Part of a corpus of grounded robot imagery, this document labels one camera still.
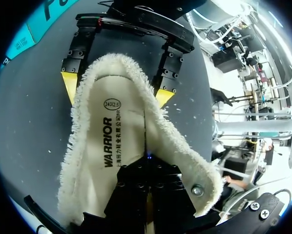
person's arm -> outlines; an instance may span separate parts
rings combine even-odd
[[[229,175],[225,177],[227,183],[229,184],[236,184],[237,186],[246,189],[248,187],[248,183],[245,183],[241,180],[237,180],[237,179],[232,179]]]

white pipe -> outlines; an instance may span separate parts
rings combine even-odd
[[[218,122],[219,132],[292,132],[292,119]]]
[[[245,173],[242,173],[242,172],[237,172],[237,171],[225,168],[225,167],[217,166],[217,168],[220,169],[221,171],[230,172],[230,173],[233,173],[233,174],[235,174],[237,176],[240,176],[240,177],[243,177],[243,178],[249,178],[250,177],[250,175],[248,175],[248,174],[245,174]]]

size marking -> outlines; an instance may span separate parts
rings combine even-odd
[[[110,98],[110,99],[107,99],[104,102],[104,107],[107,110],[115,111],[115,110],[118,110],[121,107],[121,102],[119,100],[115,99],[115,98]]]

person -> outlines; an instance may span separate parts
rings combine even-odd
[[[225,176],[224,179],[226,180],[226,184],[223,187],[223,192],[221,194],[220,200],[214,205],[214,208],[225,212],[232,203],[238,200],[245,192],[249,191],[250,189],[254,188],[255,185],[252,183],[246,183],[242,180],[232,179],[229,175]],[[232,187],[229,187],[229,184],[235,184],[238,187],[242,188],[243,191],[238,191]],[[240,199],[229,211],[231,216],[234,216],[241,212],[241,206],[244,203],[244,200],[254,201],[259,197],[258,190],[254,190],[250,194],[246,195],[244,198]]]

black metal bracket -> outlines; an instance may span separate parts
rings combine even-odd
[[[78,31],[74,34],[62,72],[76,73],[78,82],[88,67],[88,54],[96,33],[102,29],[120,30],[139,36],[159,36],[167,42],[163,45],[157,75],[152,85],[156,95],[159,89],[176,92],[177,78],[183,62],[183,54],[194,47],[194,34],[179,23],[154,12],[134,8],[125,19],[112,18],[107,14],[78,14]]]

